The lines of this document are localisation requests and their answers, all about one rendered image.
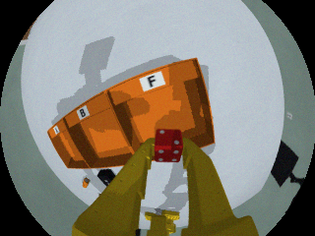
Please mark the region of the orange battery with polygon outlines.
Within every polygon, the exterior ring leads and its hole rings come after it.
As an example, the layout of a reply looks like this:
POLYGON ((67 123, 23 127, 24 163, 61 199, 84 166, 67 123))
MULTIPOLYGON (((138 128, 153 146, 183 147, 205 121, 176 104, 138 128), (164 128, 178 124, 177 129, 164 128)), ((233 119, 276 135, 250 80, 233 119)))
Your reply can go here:
POLYGON ((83 182, 83 188, 86 189, 86 188, 88 187, 88 185, 89 185, 89 182, 90 182, 89 179, 88 179, 88 178, 85 178, 85 179, 84 179, 84 182, 83 182))

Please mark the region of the dark red die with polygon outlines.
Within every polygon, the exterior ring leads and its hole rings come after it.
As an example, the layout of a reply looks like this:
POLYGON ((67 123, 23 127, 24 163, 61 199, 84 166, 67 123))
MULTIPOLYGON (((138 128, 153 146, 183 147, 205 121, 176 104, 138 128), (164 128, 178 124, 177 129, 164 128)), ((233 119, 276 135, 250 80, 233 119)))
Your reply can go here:
POLYGON ((183 151, 180 130, 157 129, 155 139, 156 162, 179 162, 183 151))

